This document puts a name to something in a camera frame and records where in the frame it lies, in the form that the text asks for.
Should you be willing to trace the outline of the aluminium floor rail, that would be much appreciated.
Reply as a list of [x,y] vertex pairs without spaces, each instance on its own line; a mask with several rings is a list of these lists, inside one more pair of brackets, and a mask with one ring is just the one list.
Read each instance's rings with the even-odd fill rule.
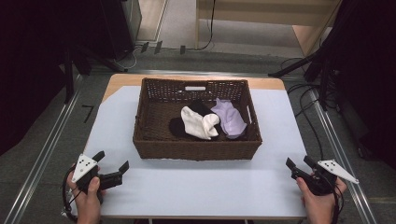
[[76,80],[74,81],[75,92],[72,94],[70,101],[63,105],[59,116],[51,128],[44,146],[40,150],[33,167],[30,169],[30,173],[19,190],[17,198],[8,212],[7,218],[3,224],[19,224],[21,221],[24,211],[35,192],[35,189],[47,167],[48,162],[50,161],[50,157],[63,132],[64,126],[75,107],[78,97],[80,96],[80,90],[83,82],[84,76],[77,75]]
[[[336,161],[346,169],[347,172],[354,175],[355,172],[347,158],[347,154],[344,151],[344,148],[339,140],[339,137],[332,125],[331,118],[327,111],[324,111],[319,103],[315,104],[315,108],[320,119],[320,122],[324,128],[324,131],[327,135],[327,138],[332,147],[332,151]],[[356,205],[356,208],[361,216],[361,220],[363,224],[378,224],[375,214],[369,204],[369,201],[363,191],[363,188],[360,184],[354,184],[351,181],[346,182],[353,202]]]

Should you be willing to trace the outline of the black metal stand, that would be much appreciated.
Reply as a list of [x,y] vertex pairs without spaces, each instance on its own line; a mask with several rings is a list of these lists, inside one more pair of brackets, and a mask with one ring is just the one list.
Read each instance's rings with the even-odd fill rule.
[[75,66],[81,74],[88,75],[92,70],[89,62],[87,61],[88,58],[94,59],[114,72],[122,72],[122,69],[119,66],[116,66],[114,63],[111,63],[86,47],[72,44],[66,45],[64,47],[64,75],[66,89],[64,102],[66,104],[71,101],[75,92],[73,66]]

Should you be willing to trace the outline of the person's right hand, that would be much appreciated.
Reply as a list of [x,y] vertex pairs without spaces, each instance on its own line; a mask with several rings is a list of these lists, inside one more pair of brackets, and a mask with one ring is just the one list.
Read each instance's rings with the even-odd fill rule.
[[296,184],[302,193],[302,202],[305,207],[309,224],[332,224],[335,211],[335,199],[332,194],[317,196],[313,194],[304,180],[296,179]]

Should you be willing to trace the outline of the light purple sock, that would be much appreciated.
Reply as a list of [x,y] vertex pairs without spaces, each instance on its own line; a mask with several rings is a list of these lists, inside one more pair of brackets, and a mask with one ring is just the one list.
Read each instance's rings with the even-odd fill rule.
[[247,124],[230,100],[217,98],[211,110],[218,115],[220,126],[229,139],[236,139],[245,133]]

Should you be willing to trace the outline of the dark cabinet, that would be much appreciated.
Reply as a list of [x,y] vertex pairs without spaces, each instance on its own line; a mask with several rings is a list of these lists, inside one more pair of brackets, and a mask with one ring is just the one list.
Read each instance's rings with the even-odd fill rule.
[[139,0],[100,0],[112,57],[120,59],[135,47],[142,14]]

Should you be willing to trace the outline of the brown wicker basket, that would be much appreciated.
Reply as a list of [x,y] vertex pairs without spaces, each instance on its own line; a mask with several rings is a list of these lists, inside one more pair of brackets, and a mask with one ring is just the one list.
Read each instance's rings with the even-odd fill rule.
[[[216,100],[229,100],[247,127],[236,139],[219,132],[213,140],[171,133],[169,123],[181,109],[199,100],[211,108]],[[135,116],[133,142],[142,159],[192,161],[250,160],[262,137],[248,82],[231,80],[176,80],[144,78]]]

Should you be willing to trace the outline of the person's left hand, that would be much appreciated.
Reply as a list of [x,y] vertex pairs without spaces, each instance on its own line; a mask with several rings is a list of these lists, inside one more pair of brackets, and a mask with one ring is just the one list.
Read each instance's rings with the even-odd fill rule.
[[77,185],[72,182],[74,171],[71,171],[66,179],[66,183],[73,190],[75,203],[78,210],[77,224],[100,224],[101,223],[101,204],[97,197],[100,187],[100,179],[95,176],[92,178],[87,192],[77,192]]

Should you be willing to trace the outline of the white sock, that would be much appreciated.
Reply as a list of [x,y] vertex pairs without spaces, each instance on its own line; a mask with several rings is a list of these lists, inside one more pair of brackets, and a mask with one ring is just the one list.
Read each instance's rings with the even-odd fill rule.
[[201,116],[189,107],[184,106],[180,115],[187,134],[204,140],[211,140],[219,135],[216,129],[216,125],[219,124],[219,117],[216,114],[209,113]]

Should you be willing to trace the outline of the black sock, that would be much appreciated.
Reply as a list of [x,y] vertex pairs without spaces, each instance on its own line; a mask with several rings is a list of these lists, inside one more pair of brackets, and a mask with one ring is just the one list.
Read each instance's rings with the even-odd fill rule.
[[[186,106],[189,107],[191,110],[197,112],[201,116],[207,115],[209,113],[215,114],[207,106],[205,106],[201,100],[195,100],[190,105],[186,105]],[[192,136],[192,135],[187,134],[185,132],[184,123],[183,123],[183,120],[181,118],[181,115],[180,115],[179,118],[171,119],[169,121],[168,127],[169,127],[169,130],[170,130],[171,134],[174,135],[174,136],[177,136],[177,137],[189,137],[189,136]],[[220,132],[219,124],[216,125],[216,129],[217,129],[217,131],[219,133]]]

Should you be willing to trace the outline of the black curtain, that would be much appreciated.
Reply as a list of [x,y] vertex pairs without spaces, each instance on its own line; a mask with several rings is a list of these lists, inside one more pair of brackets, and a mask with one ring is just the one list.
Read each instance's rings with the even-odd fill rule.
[[358,151],[396,170],[396,0],[342,0],[332,33],[339,105]]
[[60,65],[81,44],[98,0],[0,0],[0,156],[15,147],[67,84]]

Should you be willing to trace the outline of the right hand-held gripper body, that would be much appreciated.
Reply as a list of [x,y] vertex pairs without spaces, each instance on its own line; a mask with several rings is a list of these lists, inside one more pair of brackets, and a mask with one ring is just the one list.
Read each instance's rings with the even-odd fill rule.
[[302,178],[310,191],[317,196],[332,194],[338,177],[342,177],[354,184],[360,183],[355,176],[350,174],[335,160],[316,161],[316,163],[318,164],[318,168],[312,170],[312,175],[300,169],[300,175],[291,174],[291,177],[293,179]]

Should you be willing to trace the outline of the white table mat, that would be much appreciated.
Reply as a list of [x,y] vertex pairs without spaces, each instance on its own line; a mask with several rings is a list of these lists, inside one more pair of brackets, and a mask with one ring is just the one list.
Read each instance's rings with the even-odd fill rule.
[[262,145],[250,161],[143,160],[134,147],[139,88],[124,86],[98,110],[84,153],[99,151],[112,173],[127,162],[121,185],[104,197],[105,217],[268,219],[304,217],[301,192],[286,165],[304,168],[305,148],[288,95],[254,90]]

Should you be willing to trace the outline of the black tripod stand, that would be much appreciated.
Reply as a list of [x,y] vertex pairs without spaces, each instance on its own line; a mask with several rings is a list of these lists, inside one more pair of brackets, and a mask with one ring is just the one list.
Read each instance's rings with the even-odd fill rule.
[[281,78],[289,72],[309,64],[307,70],[304,72],[304,80],[307,83],[312,83],[317,77],[320,77],[318,100],[321,107],[327,110],[326,94],[335,60],[335,53],[345,39],[348,23],[359,1],[343,0],[335,18],[335,25],[318,50],[286,68],[269,74],[269,77]]

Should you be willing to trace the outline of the wooden shelf unit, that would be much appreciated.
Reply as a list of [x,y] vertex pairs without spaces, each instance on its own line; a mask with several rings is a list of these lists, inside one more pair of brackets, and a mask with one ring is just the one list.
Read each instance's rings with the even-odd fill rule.
[[291,25],[304,56],[316,50],[332,26],[343,0],[195,0],[195,47],[199,20],[246,21]]

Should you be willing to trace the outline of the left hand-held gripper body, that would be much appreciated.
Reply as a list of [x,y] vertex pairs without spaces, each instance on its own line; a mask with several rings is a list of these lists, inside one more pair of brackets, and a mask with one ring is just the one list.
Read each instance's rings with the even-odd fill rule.
[[100,203],[103,203],[102,191],[121,185],[123,175],[118,171],[107,175],[100,175],[98,173],[98,162],[84,154],[80,154],[72,177],[72,182],[77,185],[79,190],[87,192],[88,186],[95,176],[100,179],[97,197]]

